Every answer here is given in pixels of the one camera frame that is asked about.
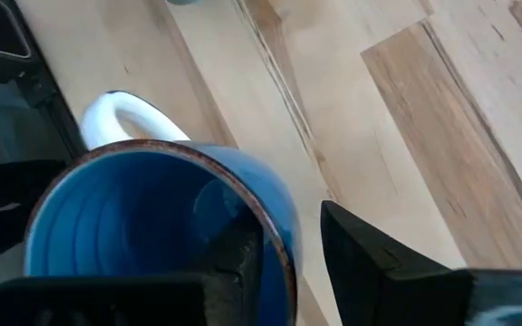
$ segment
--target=light wood surface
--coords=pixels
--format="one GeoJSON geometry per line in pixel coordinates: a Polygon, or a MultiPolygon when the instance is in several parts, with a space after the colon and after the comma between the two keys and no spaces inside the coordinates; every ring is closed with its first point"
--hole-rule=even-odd
{"type": "Polygon", "coordinates": [[[449,267],[522,268],[522,0],[17,0],[78,120],[126,90],[272,166],[299,309],[339,325],[331,198],[449,267]]]}

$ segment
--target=mug rim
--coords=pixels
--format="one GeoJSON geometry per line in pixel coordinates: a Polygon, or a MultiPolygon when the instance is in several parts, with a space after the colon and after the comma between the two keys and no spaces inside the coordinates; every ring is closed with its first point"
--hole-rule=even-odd
{"type": "MultiPolygon", "coordinates": [[[[192,148],[191,146],[183,145],[182,142],[178,143],[155,139],[129,139],[103,145],[86,152],[77,158],[68,168],[64,169],[62,173],[55,177],[39,197],[37,203],[32,209],[27,226],[25,228],[25,245],[27,246],[29,242],[29,237],[33,231],[34,222],[38,218],[42,205],[45,203],[48,196],[50,196],[57,188],[57,186],[62,183],[65,178],[68,177],[75,169],[79,168],[85,163],[89,163],[95,159],[98,159],[105,154],[117,154],[135,150],[163,152],[172,154],[177,158],[193,162],[208,170],[209,172],[212,172],[216,177],[226,182],[243,199],[243,201],[255,215],[257,221],[263,227],[263,230],[269,234],[269,239],[271,240],[271,243],[277,252],[277,257],[279,258],[279,262],[284,271],[285,277],[285,287],[288,301],[287,310],[289,316],[288,324],[295,325],[297,312],[297,276],[295,273],[295,264],[293,263],[293,257],[290,257],[287,250],[285,249],[284,240],[277,232],[276,226],[269,217],[269,214],[267,213],[263,203],[254,195],[254,193],[239,177],[237,177],[222,163],[212,158],[211,156],[192,148]]],[[[29,263],[27,262],[27,258],[28,253],[27,250],[25,250],[23,259],[23,273],[24,276],[29,277],[30,275],[25,275],[25,267],[29,263]]]]}

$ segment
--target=blue mug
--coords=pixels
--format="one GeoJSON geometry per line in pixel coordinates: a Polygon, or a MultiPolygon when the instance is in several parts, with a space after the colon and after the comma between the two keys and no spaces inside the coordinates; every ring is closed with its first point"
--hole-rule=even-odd
{"type": "Polygon", "coordinates": [[[89,151],[47,188],[26,233],[27,276],[132,276],[182,269],[248,206],[264,229],[259,325],[294,325],[299,225],[285,183],[238,149],[190,141],[124,91],[85,112],[89,151]],[[116,115],[154,139],[132,139],[116,115]]]}

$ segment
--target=white mug handle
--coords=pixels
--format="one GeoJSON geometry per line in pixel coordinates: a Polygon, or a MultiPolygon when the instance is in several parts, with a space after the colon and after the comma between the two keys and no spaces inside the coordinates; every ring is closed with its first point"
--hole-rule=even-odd
{"type": "Polygon", "coordinates": [[[126,91],[113,91],[100,96],[83,114],[80,132],[88,149],[133,139],[118,122],[116,112],[147,131],[154,139],[189,140],[174,122],[151,104],[126,91]]]}

